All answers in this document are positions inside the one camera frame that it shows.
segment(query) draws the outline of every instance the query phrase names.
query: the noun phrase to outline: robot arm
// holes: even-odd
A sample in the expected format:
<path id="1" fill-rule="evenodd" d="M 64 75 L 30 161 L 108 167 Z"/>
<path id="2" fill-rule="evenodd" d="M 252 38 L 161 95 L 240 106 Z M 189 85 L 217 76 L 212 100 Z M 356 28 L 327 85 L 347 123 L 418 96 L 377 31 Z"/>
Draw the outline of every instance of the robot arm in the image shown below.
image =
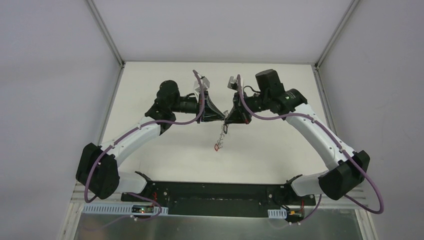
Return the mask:
<path id="1" fill-rule="evenodd" d="M 225 118 L 224 114 L 215 107 L 209 97 L 207 89 L 210 84 L 208 79 L 201 76 L 200 80 L 204 89 L 205 103 L 204 110 L 197 122 L 223 121 Z M 194 94 L 180 96 L 176 82 L 172 80 L 164 81 L 159 87 L 152 107 L 128 131 L 103 142 L 99 146 L 93 143 L 85 146 L 76 172 L 76 179 L 85 185 L 96 159 L 102 153 L 107 152 L 93 172 L 88 186 L 89 190 L 100 199 L 106 199 L 113 193 L 141 193 L 146 186 L 147 180 L 150 179 L 139 172 L 118 171 L 118 167 L 135 150 L 148 141 L 162 135 L 172 125 L 161 122 L 141 127 L 143 124 L 155 120 L 173 122 L 176 120 L 174 112 L 197 115 L 201 105 L 201 99 L 199 99 L 200 88 L 195 88 L 194 91 Z"/>
<path id="2" fill-rule="evenodd" d="M 275 70 L 269 69 L 256 74 L 256 81 L 260 93 L 247 96 L 243 93 L 244 102 L 254 113 L 270 110 L 280 115 L 304 114 L 313 118 L 313 121 L 302 116 L 287 116 L 282 118 L 296 128 L 321 156 L 328 171 L 312 175 L 295 176 L 285 184 L 292 189 L 291 194 L 283 197 L 283 201 L 290 201 L 297 197 L 310 194 L 326 194 L 333 200 L 338 200 L 354 187 L 359 185 L 364 176 L 348 161 L 348 158 L 339 151 L 338 146 L 315 121 L 322 121 L 308 104 L 306 98 L 296 89 L 285 90 Z M 230 78 L 228 87 L 238 89 L 237 81 Z M 225 119 L 225 124 L 249 124 L 251 114 L 241 103 L 238 92 L 234 94 L 233 108 Z M 365 151 L 356 152 L 353 148 L 341 141 L 335 134 L 335 139 L 341 144 L 352 159 L 366 172 L 370 157 Z"/>

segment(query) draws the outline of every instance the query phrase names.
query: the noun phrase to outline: black metal plate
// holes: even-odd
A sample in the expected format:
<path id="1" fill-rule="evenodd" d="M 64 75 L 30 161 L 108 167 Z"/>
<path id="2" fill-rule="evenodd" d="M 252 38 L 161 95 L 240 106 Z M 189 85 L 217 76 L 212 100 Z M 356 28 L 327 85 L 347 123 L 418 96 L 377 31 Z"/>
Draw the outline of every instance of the black metal plate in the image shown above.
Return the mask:
<path id="1" fill-rule="evenodd" d="M 275 196 L 286 191 L 281 184 L 233 184 L 149 181 L 139 195 L 155 199 L 170 215 L 266 218 L 268 210 L 280 209 Z M 123 202 L 144 202 L 123 194 Z M 283 205 L 315 206 L 315 197 L 299 197 Z"/>

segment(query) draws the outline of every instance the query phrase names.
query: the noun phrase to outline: silver table surface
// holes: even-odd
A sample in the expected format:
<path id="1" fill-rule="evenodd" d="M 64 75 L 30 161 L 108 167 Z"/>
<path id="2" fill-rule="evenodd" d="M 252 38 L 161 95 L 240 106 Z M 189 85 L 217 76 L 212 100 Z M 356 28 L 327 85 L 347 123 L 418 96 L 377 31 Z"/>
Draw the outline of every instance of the silver table surface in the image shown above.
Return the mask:
<path id="1" fill-rule="evenodd" d="M 146 222 L 134 222 L 132 218 L 125 218 L 95 232 L 88 232 L 83 228 L 99 228 L 118 217 L 83 213 L 75 240 L 362 239 L 355 210 L 340 209 L 318 209 L 300 226 L 288 225 L 283 219 L 161 216 Z"/>

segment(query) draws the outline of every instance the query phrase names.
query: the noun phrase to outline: cable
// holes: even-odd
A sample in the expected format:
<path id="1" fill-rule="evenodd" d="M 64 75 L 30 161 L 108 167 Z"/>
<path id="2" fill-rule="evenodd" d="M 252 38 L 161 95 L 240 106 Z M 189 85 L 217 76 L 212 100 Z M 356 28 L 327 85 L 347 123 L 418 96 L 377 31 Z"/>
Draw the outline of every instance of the cable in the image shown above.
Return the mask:
<path id="1" fill-rule="evenodd" d="M 300 212 L 301 214 L 305 214 L 305 202 L 303 200 L 300 204 L 300 209 L 297 210 L 296 212 Z"/>
<path id="2" fill-rule="evenodd" d="M 362 203 L 358 202 L 357 200 L 353 199 L 352 197 L 350 197 L 347 194 L 344 195 L 344 196 L 346 198 L 348 198 L 349 200 L 351 200 L 352 202 L 354 202 L 355 204 L 357 204 L 358 206 L 360 206 L 361 208 L 367 210 L 370 213 L 373 213 L 373 214 L 382 214 L 384 212 L 383 197 L 382 197 L 382 194 L 380 193 L 380 190 L 377 187 L 377 185 L 368 176 L 368 174 L 352 159 L 352 157 L 348 154 L 348 152 L 346 152 L 346 150 L 343 149 L 343 147 L 339 143 L 339 141 L 336 140 L 336 138 L 333 136 L 333 134 L 322 123 L 320 123 L 319 121 L 315 120 L 313 117 L 311 117 L 309 115 L 306 115 L 306 114 L 302 114 L 302 113 L 287 113 L 287 114 L 283 114 L 283 115 L 279 115 L 279 116 L 273 116 L 273 117 L 264 117 L 264 116 L 256 115 L 252 110 L 250 110 L 250 108 L 248 107 L 248 105 L 245 102 L 245 98 L 243 96 L 242 85 L 241 85 L 240 74 L 237 75 L 237 84 L 238 84 L 238 94 L 240 95 L 240 100 L 241 100 L 241 103 L 243 104 L 243 107 L 246 109 L 246 111 L 249 114 L 251 114 L 255 118 L 261 119 L 261 120 L 275 120 L 275 119 L 281 119 L 281 118 L 286 118 L 286 117 L 303 117 L 303 118 L 309 119 L 313 123 L 317 124 L 330 137 L 330 139 L 335 143 L 335 145 L 338 147 L 338 149 L 347 157 L 347 159 L 349 159 L 349 161 L 355 166 L 355 168 L 358 169 L 358 171 L 369 182 L 369 184 L 371 185 L 372 189 L 374 189 L 375 194 L 377 195 L 378 203 L 380 205 L 380 208 L 379 208 L 379 210 L 373 210 L 373 209 L 371 209 L 371 208 L 363 205 Z"/>
<path id="3" fill-rule="evenodd" d="M 168 120 L 154 120 L 154 121 L 148 121 L 146 123 L 143 123 L 142 125 L 140 125 L 140 127 L 135 127 L 131 130 L 129 130 L 127 133 L 125 133 L 124 135 L 122 135 L 120 138 L 118 138 L 115 142 L 113 142 L 113 146 L 109 145 L 98 157 L 97 159 L 94 161 L 90 172 L 88 173 L 88 177 L 87 177 L 87 181 L 85 183 L 85 189 L 84 189 L 84 200 L 86 203 L 91 203 L 92 201 L 94 201 L 97 196 L 95 195 L 94 197 L 92 197 L 91 199 L 89 199 L 89 186 L 90 186 L 90 182 L 92 180 L 93 177 L 93 173 L 94 170 L 96 169 L 96 166 L 99 164 L 100 160 L 103 158 L 103 156 L 109 152 L 115 145 L 117 145 L 120 141 L 122 141 L 123 139 L 125 139 L 126 137 L 128 137 L 130 134 L 140 130 L 141 128 L 150 125 L 150 124 L 158 124 L 158 123 L 166 123 L 166 124 L 175 124 L 175 125 L 188 125 L 193 123 L 194 121 L 196 121 L 198 118 L 201 117 L 201 115 L 203 114 L 203 110 L 205 109 L 205 93 L 203 91 L 203 85 L 202 85 L 202 81 L 201 78 L 199 76 L 200 75 L 196 70 L 193 70 L 194 76 L 197 79 L 197 82 L 199 83 L 200 86 L 200 94 L 201 94 L 201 103 L 200 103 L 200 109 L 199 109 L 199 113 L 197 114 L 197 116 L 195 118 L 193 118 L 190 121 L 186 121 L 186 122 L 176 122 L 176 121 L 168 121 Z"/>
<path id="4" fill-rule="evenodd" d="M 321 204 L 321 199 L 323 198 L 323 195 L 322 194 L 320 194 L 319 195 L 319 198 L 318 198 L 318 202 L 316 203 L 316 206 L 315 206 L 315 208 L 302 220 L 302 221 L 300 221 L 300 223 L 301 222 L 304 222 L 306 219 L 308 219 L 308 218 L 310 218 L 311 216 L 312 216 L 312 214 L 314 214 L 315 213 L 315 211 L 318 209 L 318 207 L 320 206 L 320 204 Z"/>
<path id="5" fill-rule="evenodd" d="M 281 205 L 280 207 L 282 207 L 284 210 L 286 210 L 287 212 L 290 211 L 290 207 L 286 206 L 286 205 Z"/>
<path id="6" fill-rule="evenodd" d="M 151 202 L 153 205 L 156 205 L 159 208 L 159 212 L 156 213 L 155 215 L 152 215 L 151 217 L 148 217 L 148 218 L 134 217 L 135 221 L 137 221 L 137 222 L 149 221 L 149 220 L 152 220 L 152 219 L 157 218 L 162 213 L 162 207 L 156 201 L 154 201 L 152 199 L 149 199 L 149 198 L 146 198 L 146 197 L 139 196 L 139 195 L 134 194 L 134 193 L 131 193 L 131 192 L 129 192 L 128 194 L 131 195 L 131 196 L 133 196 L 133 197 L 139 198 L 141 200 L 145 200 L 145 201 Z M 133 217 L 133 215 L 123 215 L 123 216 L 120 216 L 120 217 L 118 217 L 117 219 L 115 219 L 115 220 L 113 220 L 111 222 L 106 223 L 105 225 L 103 225 L 103 226 L 101 226 L 99 228 L 87 228 L 87 227 L 83 226 L 82 229 L 84 229 L 85 231 L 88 231 L 88 232 L 96 232 L 96 231 L 105 229 L 105 228 L 109 227 L 110 225 L 112 225 L 112 224 L 114 224 L 114 223 L 116 223 L 116 222 L 118 222 L 118 221 L 120 221 L 122 219 L 132 218 L 132 217 Z"/>
<path id="7" fill-rule="evenodd" d="M 192 93 L 190 93 L 190 94 L 185 95 L 185 96 L 184 96 L 184 98 L 188 99 L 189 97 L 191 97 L 191 96 L 195 96 L 195 95 L 196 95 L 196 94 L 195 94 L 194 92 L 192 92 Z"/>
<path id="8" fill-rule="evenodd" d="M 245 90 L 245 88 L 250 88 L 250 90 L 252 90 L 252 92 L 254 92 L 254 93 L 256 93 L 256 94 L 260 94 L 260 93 L 261 93 L 260 91 L 256 91 L 255 89 L 253 89 L 253 87 L 251 87 L 251 86 L 249 86 L 249 85 L 244 86 L 244 87 L 243 87 L 243 91 Z"/>

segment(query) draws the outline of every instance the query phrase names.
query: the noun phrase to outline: white panel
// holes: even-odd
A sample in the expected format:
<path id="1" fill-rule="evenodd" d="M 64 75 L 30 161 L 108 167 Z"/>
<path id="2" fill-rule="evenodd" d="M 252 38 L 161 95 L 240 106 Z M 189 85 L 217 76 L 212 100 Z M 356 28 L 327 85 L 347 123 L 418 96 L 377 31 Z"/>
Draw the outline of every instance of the white panel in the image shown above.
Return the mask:
<path id="1" fill-rule="evenodd" d="M 0 3 L 0 239 L 60 233 L 118 64 L 84 1 Z"/>
<path id="2" fill-rule="evenodd" d="M 275 69 L 285 88 L 298 89 L 316 114 L 324 119 L 310 65 L 129 62 L 116 94 L 104 140 L 114 138 L 136 123 L 152 106 L 159 85 L 177 82 L 180 94 L 193 91 L 192 69 L 210 81 L 212 102 L 222 112 L 233 107 L 235 91 L 227 88 L 231 75 L 241 74 L 246 85 L 258 88 L 255 74 Z M 274 116 L 261 112 L 262 116 Z M 179 122 L 194 114 L 176 114 Z M 214 150 L 222 122 L 174 125 L 160 137 L 136 150 L 120 166 L 122 171 L 140 171 L 153 180 L 221 183 L 285 183 L 298 174 L 326 170 L 324 162 L 297 130 L 282 120 L 253 118 L 249 125 L 232 124 L 223 148 Z"/>
<path id="3" fill-rule="evenodd" d="M 126 61 L 315 63 L 351 0 L 96 0 Z"/>
<path id="4" fill-rule="evenodd" d="M 424 236 L 423 12 L 422 0 L 362 1 L 321 66 L 337 133 L 371 157 L 382 240 Z"/>

